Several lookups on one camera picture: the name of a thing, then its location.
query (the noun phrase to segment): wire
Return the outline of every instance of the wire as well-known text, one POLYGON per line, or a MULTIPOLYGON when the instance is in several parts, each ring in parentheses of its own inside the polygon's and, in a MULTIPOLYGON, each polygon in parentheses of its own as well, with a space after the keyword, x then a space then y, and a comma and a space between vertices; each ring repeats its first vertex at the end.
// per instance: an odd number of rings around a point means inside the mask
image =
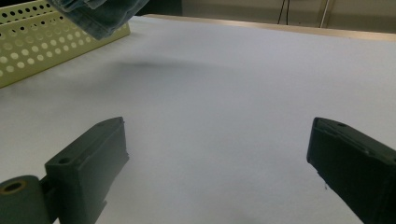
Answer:
POLYGON ((279 13, 279 19, 277 19, 277 24, 280 23, 280 18, 282 17, 283 6, 285 6, 285 1, 286 1, 286 0, 283 0, 282 8, 280 9, 280 13, 279 13))
POLYGON ((286 9, 286 24, 289 25, 289 5, 290 0, 288 0, 288 9, 286 9))

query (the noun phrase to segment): blue cloth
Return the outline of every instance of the blue cloth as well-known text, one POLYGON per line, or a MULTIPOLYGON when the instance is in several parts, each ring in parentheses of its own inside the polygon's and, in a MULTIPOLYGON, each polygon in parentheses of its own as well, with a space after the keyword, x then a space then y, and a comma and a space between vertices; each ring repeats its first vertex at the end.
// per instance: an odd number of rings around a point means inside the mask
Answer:
POLYGON ((114 33, 149 0, 47 0, 95 39, 114 33))

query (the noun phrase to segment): garment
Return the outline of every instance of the garment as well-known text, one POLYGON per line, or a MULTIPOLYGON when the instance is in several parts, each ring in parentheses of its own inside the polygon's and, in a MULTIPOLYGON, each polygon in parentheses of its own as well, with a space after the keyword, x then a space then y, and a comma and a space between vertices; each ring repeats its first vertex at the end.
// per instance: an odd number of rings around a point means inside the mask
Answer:
POLYGON ((114 33, 149 0, 47 0, 95 39, 114 33))

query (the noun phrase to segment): jeans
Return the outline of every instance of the jeans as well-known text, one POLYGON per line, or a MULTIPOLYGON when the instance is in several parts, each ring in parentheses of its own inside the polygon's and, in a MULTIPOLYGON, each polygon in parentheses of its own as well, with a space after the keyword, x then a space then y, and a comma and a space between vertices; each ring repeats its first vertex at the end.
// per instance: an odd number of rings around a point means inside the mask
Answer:
POLYGON ((89 35, 108 37, 149 0, 47 0, 89 35))

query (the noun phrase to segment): wall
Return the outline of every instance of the wall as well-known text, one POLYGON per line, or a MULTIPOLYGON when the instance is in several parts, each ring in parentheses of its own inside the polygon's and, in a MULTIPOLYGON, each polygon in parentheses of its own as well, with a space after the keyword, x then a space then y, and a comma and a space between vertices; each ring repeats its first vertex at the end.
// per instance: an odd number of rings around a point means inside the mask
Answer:
MULTIPOLYGON (((283 0, 183 0, 183 15, 277 23, 283 0)), ((325 0, 290 0, 289 24, 318 27, 325 0)), ((286 6, 281 23, 286 22, 286 6)), ((396 1, 332 0, 324 27, 396 33, 396 1)))

